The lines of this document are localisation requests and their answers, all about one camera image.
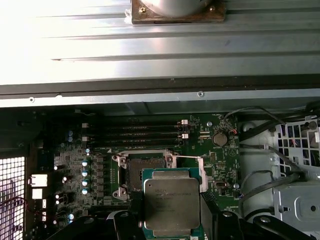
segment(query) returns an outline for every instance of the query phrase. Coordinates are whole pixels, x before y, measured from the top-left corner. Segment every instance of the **rear vent grille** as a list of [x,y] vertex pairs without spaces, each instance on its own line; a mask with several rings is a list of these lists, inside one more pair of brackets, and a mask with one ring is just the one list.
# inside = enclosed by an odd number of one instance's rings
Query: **rear vent grille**
[[[303,168],[320,167],[320,134],[316,120],[287,123],[277,127],[278,150]],[[286,176],[290,166],[280,159],[281,176]]]
[[0,159],[0,240],[22,240],[25,158]]

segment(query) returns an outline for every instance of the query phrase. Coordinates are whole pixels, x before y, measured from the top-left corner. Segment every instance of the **chip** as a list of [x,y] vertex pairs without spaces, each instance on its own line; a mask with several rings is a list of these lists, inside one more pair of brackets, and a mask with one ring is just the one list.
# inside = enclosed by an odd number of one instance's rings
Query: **chip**
[[154,171],[143,191],[144,226],[155,237],[190,235],[200,226],[199,181],[188,170]]

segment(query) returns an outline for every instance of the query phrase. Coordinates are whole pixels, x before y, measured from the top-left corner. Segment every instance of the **ribbed metal panel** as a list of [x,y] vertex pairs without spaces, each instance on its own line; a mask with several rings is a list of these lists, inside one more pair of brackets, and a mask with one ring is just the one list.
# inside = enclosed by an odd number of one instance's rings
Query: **ribbed metal panel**
[[229,0],[223,23],[166,25],[127,23],[130,0],[23,4],[0,85],[320,74],[320,0]]

